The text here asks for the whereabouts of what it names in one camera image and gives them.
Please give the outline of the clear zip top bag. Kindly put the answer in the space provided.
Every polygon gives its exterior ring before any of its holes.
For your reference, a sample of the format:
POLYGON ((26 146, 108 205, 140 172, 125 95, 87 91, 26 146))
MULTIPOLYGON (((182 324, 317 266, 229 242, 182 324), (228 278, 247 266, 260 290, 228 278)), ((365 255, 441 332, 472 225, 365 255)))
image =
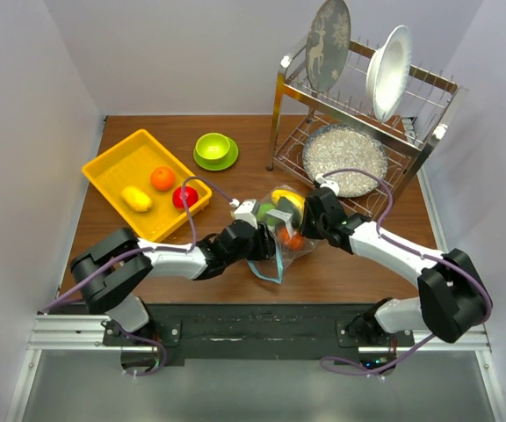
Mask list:
POLYGON ((267 260, 248 262, 258 279, 281 284, 293 261, 312 252, 319 243, 300 234, 304 201, 305 197, 288 185, 273 188, 259 201, 257 222, 267 226, 276 250, 267 260))

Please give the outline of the red fake apple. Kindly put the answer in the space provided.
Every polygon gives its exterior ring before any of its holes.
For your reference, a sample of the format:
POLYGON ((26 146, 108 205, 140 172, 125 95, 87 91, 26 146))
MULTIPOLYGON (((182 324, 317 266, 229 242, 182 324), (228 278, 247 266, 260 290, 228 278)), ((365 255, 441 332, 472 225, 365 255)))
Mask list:
POLYGON ((199 194, 191 186, 176 188, 171 197, 172 205, 177 209, 184 209, 184 206, 192 207, 198 200, 199 194))

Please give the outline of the yellow fake mango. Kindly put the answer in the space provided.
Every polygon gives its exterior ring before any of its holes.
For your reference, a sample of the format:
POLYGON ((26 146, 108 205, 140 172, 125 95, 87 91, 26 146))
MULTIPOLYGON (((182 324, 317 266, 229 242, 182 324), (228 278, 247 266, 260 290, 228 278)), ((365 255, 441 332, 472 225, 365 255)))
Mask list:
POLYGON ((145 213, 153 207, 151 198, 138 187, 127 186, 121 191, 120 196, 134 212, 145 213))

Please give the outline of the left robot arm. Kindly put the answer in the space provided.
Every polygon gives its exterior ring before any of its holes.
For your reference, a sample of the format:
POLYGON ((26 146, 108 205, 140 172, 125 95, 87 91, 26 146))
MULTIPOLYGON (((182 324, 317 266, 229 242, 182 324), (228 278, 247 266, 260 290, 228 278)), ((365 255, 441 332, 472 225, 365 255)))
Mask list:
POLYGON ((133 291, 148 276, 208 280, 236 262, 275 258, 279 247, 267 225, 253 228, 237 220, 222 232, 189 245, 157 244, 140 239, 131 229, 118 229, 75 257, 70 272, 87 310, 106 314, 135 345, 152 339, 154 324, 133 291))

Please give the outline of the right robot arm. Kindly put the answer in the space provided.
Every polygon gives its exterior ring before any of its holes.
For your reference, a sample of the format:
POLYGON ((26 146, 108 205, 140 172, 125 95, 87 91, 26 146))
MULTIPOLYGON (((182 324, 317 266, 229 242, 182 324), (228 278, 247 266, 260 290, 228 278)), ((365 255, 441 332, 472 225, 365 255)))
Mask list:
POLYGON ((459 249, 448 253, 414 244, 360 214, 347 215, 335 193, 321 186, 305 199, 300 233, 368 258, 416 286, 406 300, 386 298, 350 323, 350 332, 376 346, 395 333, 429 330, 446 343, 490 315, 493 301, 470 257, 459 249))

